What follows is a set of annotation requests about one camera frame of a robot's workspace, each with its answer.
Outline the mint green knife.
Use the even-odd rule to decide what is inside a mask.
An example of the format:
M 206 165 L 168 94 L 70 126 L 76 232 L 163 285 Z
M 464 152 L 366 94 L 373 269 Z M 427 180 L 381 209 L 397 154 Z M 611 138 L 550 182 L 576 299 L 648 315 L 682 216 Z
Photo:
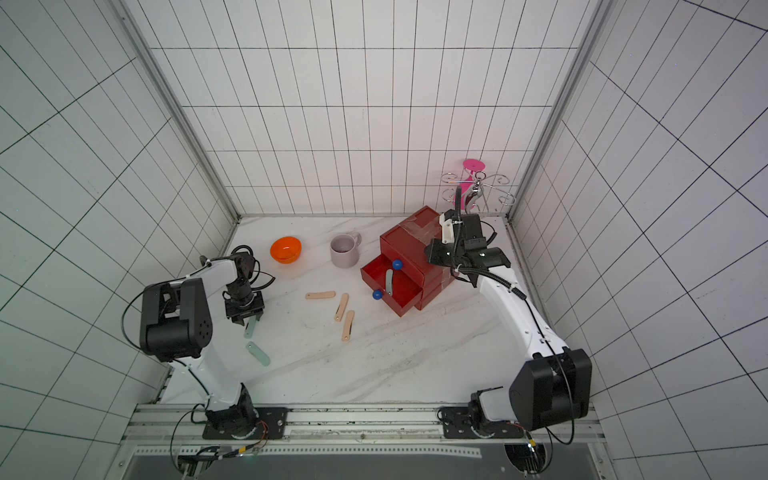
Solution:
M 253 336 L 256 325 L 259 319 L 256 316 L 249 317 L 246 322 L 244 337 L 250 339 Z
M 262 366 L 268 367 L 271 364 L 271 359 L 270 359 L 269 355 L 265 351 L 263 351 L 258 345 L 256 345 L 254 342 L 249 341 L 246 344 L 246 350 Z
M 389 296 L 394 294 L 394 270 L 388 269 L 385 274 L 385 290 Z

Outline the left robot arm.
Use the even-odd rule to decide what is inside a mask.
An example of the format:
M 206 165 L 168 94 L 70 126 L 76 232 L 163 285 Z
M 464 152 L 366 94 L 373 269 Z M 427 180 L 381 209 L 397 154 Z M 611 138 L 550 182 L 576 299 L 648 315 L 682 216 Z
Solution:
M 247 388 L 224 366 L 213 338 L 216 320 L 247 327 L 260 319 L 264 300 L 254 285 L 259 266 L 251 247 L 239 245 L 141 294 L 140 350 L 193 382 L 207 424 L 220 433 L 242 436 L 258 422 Z

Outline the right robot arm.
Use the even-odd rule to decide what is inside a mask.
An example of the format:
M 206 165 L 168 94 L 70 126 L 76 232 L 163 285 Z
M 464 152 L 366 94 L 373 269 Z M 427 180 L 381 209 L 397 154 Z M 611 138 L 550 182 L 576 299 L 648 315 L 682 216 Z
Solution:
M 440 215 L 439 225 L 440 236 L 425 248 L 428 263 L 478 289 L 513 342 L 511 384 L 471 396 L 470 425 L 476 434 L 487 437 L 503 424 L 531 432 L 585 417 L 592 379 L 588 354 L 570 348 L 547 324 L 509 258 L 488 245 L 478 215 L 451 209 Z

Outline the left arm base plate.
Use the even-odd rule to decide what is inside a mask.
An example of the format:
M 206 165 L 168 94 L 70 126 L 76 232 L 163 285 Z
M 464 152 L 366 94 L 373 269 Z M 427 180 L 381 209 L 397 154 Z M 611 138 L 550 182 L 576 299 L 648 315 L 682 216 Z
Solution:
M 235 408 L 207 411 L 202 433 L 205 440 L 279 440 L 284 436 L 289 410 L 284 407 L 255 407 L 250 414 Z

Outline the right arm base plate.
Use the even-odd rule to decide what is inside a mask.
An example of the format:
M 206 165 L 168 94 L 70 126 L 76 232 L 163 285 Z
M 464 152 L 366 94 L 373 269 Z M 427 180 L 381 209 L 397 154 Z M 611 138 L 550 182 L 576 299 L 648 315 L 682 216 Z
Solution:
M 475 407 L 443 406 L 437 410 L 443 436 L 453 440 L 523 439 L 524 431 L 509 421 L 487 420 Z

